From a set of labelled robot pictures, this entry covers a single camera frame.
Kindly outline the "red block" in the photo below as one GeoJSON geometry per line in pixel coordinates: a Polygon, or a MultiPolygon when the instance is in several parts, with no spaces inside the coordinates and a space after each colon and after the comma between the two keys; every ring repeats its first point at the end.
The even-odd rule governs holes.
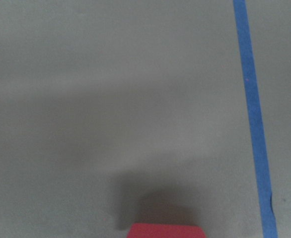
{"type": "Polygon", "coordinates": [[[131,226],[127,238],[205,238],[200,227],[185,225],[164,225],[135,223],[131,226]]]}

